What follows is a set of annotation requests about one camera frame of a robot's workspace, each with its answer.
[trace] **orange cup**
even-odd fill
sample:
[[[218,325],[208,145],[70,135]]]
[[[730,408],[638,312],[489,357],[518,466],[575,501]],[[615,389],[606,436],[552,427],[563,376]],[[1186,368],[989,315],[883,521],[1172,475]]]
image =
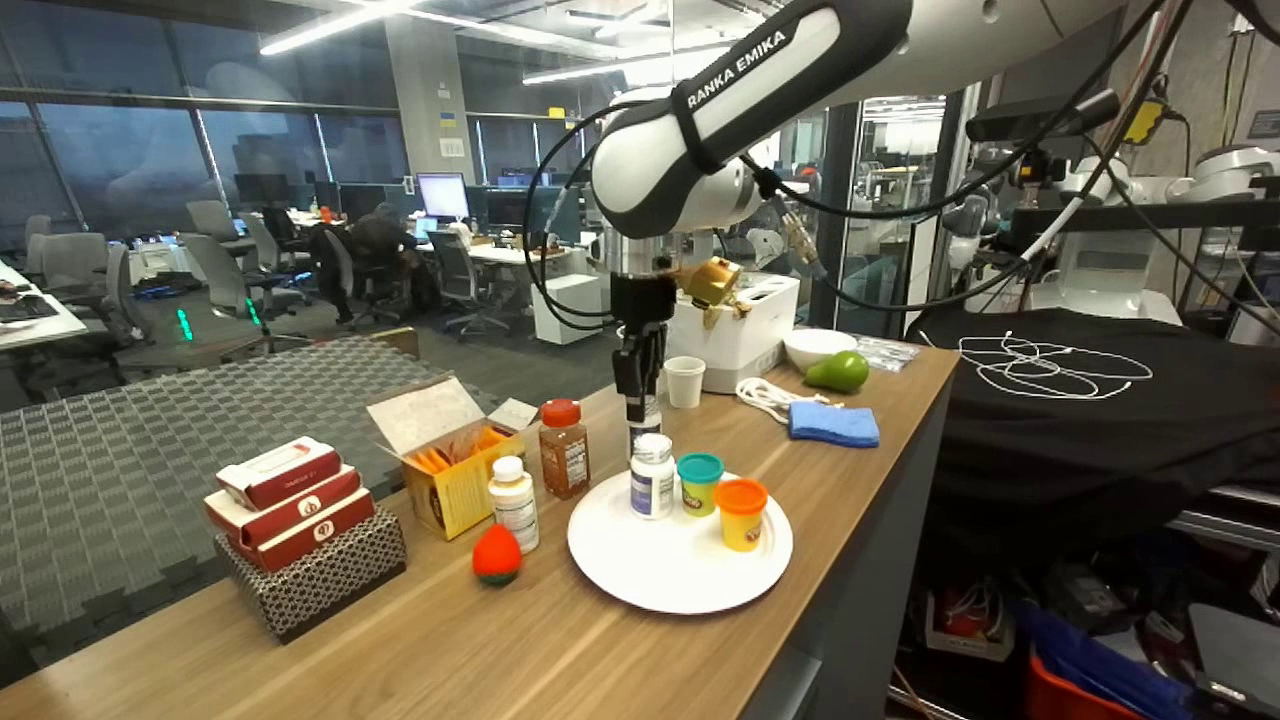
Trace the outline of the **orange cup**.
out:
[[[716,485],[721,542],[734,551],[757,550],[764,532],[764,506],[766,490],[759,479]]]

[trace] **yellow box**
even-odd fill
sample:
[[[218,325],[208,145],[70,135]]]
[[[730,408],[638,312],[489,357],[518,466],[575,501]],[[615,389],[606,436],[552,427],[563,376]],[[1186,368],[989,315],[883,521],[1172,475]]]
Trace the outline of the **yellow box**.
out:
[[[438,529],[445,542],[456,542],[491,516],[483,494],[489,467],[496,456],[525,453],[525,436],[483,419],[456,376],[370,403],[367,417],[401,456],[417,521]]]

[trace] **bottle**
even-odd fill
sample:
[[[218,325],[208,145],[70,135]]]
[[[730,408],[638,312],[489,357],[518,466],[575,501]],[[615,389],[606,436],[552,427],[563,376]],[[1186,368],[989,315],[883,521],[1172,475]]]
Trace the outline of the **bottle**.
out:
[[[532,475],[525,472],[518,456],[491,462],[489,506],[491,521],[507,526],[518,542],[518,551],[526,557],[538,543],[538,526]]]
[[[672,441],[660,433],[636,436],[636,456],[632,456],[632,508],[638,516],[665,516],[674,508],[674,462],[672,462]]]
[[[547,399],[538,408],[545,427],[534,433],[545,456],[545,485],[552,498],[575,498],[591,485],[587,427],[581,424],[575,399]]]

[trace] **green cup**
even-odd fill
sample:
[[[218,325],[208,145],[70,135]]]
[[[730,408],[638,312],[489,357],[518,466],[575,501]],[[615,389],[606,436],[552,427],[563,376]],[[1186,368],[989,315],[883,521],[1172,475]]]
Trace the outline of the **green cup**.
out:
[[[681,498],[693,516],[706,516],[716,508],[716,485],[722,475],[722,462],[711,453],[686,453],[674,462]]]

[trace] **box lid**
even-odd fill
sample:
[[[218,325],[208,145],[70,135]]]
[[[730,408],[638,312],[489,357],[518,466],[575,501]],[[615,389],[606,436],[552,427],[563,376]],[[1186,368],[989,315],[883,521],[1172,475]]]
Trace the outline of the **box lid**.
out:
[[[478,403],[456,376],[433,389],[417,389],[417,393],[367,403],[367,417],[385,433],[397,456],[407,456],[438,436],[451,436],[483,419]]]

